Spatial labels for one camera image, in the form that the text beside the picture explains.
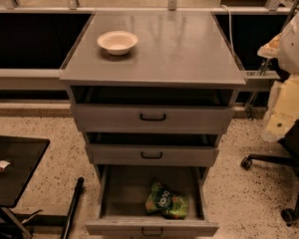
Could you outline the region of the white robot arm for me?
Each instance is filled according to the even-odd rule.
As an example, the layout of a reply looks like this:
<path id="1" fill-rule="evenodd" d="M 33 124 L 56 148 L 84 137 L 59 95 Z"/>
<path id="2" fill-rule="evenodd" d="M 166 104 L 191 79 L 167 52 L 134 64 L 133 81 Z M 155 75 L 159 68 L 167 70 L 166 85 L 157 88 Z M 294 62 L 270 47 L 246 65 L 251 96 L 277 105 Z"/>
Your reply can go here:
<path id="1" fill-rule="evenodd" d="M 276 59 L 279 68 L 290 74 L 283 83 L 275 82 L 271 87 L 264 117 L 262 137 L 275 142 L 299 120 L 299 11 L 281 33 L 258 50 L 257 55 Z"/>

